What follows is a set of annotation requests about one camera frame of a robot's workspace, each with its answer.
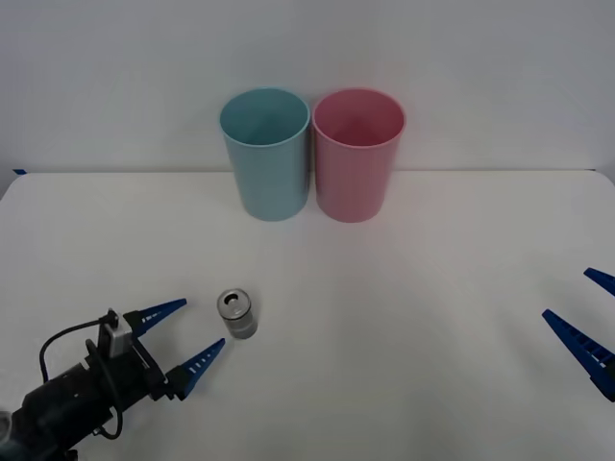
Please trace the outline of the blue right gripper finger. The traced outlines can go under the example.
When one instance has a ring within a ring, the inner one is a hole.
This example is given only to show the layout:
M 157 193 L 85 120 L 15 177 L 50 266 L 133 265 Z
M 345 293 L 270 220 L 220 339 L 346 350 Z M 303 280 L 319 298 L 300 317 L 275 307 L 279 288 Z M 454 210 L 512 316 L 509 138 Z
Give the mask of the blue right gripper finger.
M 614 401 L 614 353 L 547 309 L 542 317 L 598 390 Z
M 615 294 L 615 277 L 594 268 L 587 268 L 583 274 L 610 294 Z

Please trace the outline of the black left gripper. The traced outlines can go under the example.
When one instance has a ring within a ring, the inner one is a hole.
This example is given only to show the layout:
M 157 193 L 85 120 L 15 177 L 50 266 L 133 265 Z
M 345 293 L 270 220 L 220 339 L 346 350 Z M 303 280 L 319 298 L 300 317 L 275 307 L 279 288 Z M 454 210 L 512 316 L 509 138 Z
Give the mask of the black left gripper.
M 123 318 L 133 336 L 141 337 L 185 305 L 186 298 L 178 299 L 125 313 Z M 159 400 L 167 394 L 167 385 L 174 397 L 185 400 L 225 344 L 224 338 L 219 339 L 165 376 L 138 339 L 127 352 L 115 358 L 105 358 L 91 340 L 86 340 L 86 363 L 96 387 L 107 402 L 114 404 L 118 401 L 120 409 L 128 409 L 146 396 Z

